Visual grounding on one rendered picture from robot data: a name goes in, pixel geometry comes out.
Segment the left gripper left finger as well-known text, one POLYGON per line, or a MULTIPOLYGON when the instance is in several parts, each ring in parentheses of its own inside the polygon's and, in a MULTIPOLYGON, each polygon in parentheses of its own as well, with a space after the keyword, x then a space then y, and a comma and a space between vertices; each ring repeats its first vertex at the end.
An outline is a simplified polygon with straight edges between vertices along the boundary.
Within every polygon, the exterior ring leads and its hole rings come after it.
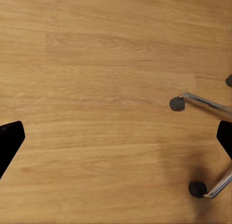
POLYGON ((25 140, 21 121, 0 126, 0 178, 25 140))

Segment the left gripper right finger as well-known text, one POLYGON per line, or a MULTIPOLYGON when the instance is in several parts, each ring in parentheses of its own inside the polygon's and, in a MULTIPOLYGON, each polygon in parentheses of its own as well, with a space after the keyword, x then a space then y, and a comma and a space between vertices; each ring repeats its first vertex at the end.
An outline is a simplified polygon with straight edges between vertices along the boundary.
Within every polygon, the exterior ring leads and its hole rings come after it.
POLYGON ((232 159, 232 123, 220 121, 217 139, 232 159))

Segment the swivel chair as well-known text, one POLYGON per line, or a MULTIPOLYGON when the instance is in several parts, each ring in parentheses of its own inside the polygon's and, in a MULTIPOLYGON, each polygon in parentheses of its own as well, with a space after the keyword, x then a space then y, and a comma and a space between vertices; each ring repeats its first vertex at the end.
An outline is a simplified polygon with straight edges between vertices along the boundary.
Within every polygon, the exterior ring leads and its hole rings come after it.
MULTIPOLYGON (((226 79, 226 83, 228 85, 232 85, 232 74, 226 79)), ((187 98, 189 100, 200 103, 208 108, 211 108, 215 111, 224 113, 228 116, 232 117, 232 109, 225 107, 223 105, 214 103, 212 101, 203 99, 196 95, 193 95, 188 92, 182 93, 178 97, 174 97, 170 100, 170 107, 173 110, 182 110, 185 107, 185 100, 187 98)), ((230 182, 232 181, 232 169, 223 177, 223 179, 210 191, 207 191, 206 185, 202 181, 194 181, 189 185, 189 192, 192 196, 200 197, 200 198, 215 198, 230 182)))

